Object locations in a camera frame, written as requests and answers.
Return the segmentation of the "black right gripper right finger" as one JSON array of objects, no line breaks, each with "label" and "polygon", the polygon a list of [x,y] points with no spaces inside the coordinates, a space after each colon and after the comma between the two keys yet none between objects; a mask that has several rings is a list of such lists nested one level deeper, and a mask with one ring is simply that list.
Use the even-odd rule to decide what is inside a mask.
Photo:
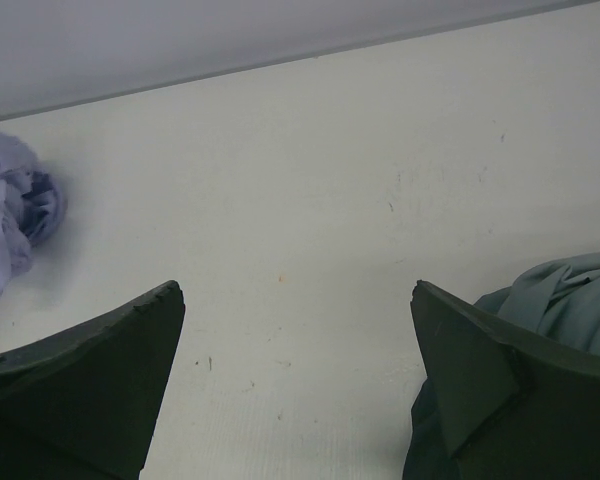
[{"label": "black right gripper right finger", "polygon": [[421,281],[407,479],[600,479],[600,356]]}]

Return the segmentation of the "lilac purple jacket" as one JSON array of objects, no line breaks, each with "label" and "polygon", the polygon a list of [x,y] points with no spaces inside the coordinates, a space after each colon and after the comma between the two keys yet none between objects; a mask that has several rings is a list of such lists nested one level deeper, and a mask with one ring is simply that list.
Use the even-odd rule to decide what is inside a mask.
[{"label": "lilac purple jacket", "polygon": [[36,153],[0,132],[0,295],[31,269],[33,248],[57,231],[66,210],[60,185]]}]

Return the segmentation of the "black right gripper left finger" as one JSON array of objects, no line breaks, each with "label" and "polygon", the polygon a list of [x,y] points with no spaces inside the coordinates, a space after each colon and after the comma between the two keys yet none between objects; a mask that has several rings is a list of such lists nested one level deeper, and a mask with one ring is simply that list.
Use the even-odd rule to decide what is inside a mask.
[{"label": "black right gripper left finger", "polygon": [[136,479],[185,317],[168,281],[0,353],[0,479]]}]

